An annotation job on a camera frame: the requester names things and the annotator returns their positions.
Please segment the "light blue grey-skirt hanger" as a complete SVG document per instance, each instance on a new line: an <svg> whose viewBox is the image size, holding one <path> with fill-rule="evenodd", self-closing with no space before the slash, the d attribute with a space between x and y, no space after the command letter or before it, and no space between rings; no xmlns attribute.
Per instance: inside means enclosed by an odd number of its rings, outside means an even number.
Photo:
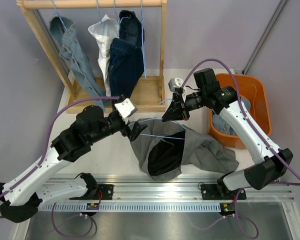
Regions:
<svg viewBox="0 0 300 240"><path fill-rule="evenodd" d="M186 127L177 121L162 122L162 119L159 117L138 119L137 121L130 122L128 126L132 127L135 123L147 125L147 129L141 133L142 136L170 136L174 139L175 137L172 135L186 130Z"/></svg>

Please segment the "grey pleated skirt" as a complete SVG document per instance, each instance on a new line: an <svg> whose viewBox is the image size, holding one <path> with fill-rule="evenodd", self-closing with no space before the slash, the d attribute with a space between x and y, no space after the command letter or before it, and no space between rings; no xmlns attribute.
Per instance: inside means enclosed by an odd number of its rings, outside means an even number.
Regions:
<svg viewBox="0 0 300 240"><path fill-rule="evenodd" d="M139 169L157 182L170 181L182 174L182 166L228 174L239 162L233 150L208 134L199 133L187 126L172 137L139 135L130 143L138 160Z"/></svg>

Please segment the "light blue denim skirt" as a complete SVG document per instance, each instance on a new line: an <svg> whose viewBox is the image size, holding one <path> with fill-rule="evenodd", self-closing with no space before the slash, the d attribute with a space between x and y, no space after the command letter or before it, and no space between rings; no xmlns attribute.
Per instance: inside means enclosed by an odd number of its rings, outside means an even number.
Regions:
<svg viewBox="0 0 300 240"><path fill-rule="evenodd" d="M242 103L244 103L245 108L249 111L251 108L250 101L243 96L241 97L241 101ZM230 124L227 121L225 121L220 115L217 115L214 110L212 110L211 116L212 116L212 124L218 132L226 135L237 136L237 133L230 126Z"/></svg>

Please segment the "light blue skirt hanger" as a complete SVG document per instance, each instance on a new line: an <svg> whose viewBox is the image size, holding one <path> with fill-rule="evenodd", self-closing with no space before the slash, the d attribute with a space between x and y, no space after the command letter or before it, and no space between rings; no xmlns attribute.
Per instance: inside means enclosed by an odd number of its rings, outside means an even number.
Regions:
<svg viewBox="0 0 300 240"><path fill-rule="evenodd" d="M147 80L143 0L140 0L140 15L141 15L141 50L142 50L142 57L143 57L143 73L144 73L144 79Z"/></svg>

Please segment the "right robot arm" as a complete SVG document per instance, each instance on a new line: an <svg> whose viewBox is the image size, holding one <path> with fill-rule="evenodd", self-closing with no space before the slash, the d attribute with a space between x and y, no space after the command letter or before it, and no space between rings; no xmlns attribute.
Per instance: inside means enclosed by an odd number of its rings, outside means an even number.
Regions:
<svg viewBox="0 0 300 240"><path fill-rule="evenodd" d="M164 113L163 122L190 118L190 111L207 107L213 110L240 138L254 165L230 172L217 180L216 191L222 198L229 198L241 188L261 190L282 177L293 159L289 148L281 149L262 130L240 99L239 90L222 85L214 70L205 68L193 74L197 91L186 93L185 82L172 78L168 87L172 102Z"/></svg>

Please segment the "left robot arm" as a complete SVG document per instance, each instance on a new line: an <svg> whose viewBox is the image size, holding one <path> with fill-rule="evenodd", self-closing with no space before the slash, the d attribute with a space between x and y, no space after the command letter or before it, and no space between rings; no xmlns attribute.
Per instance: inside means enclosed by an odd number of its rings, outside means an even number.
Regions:
<svg viewBox="0 0 300 240"><path fill-rule="evenodd" d="M134 141L146 128L137 122L129 127L129 117L137 110L127 99L116 103L107 117L99 106L87 106L27 170L10 182L0 182L0 219L21 223L51 203L72 198L93 199L98 194L98 183L90 173L81 173L75 179L53 187L43 184L90 152L94 143L108 136L121 132L122 136Z"/></svg>

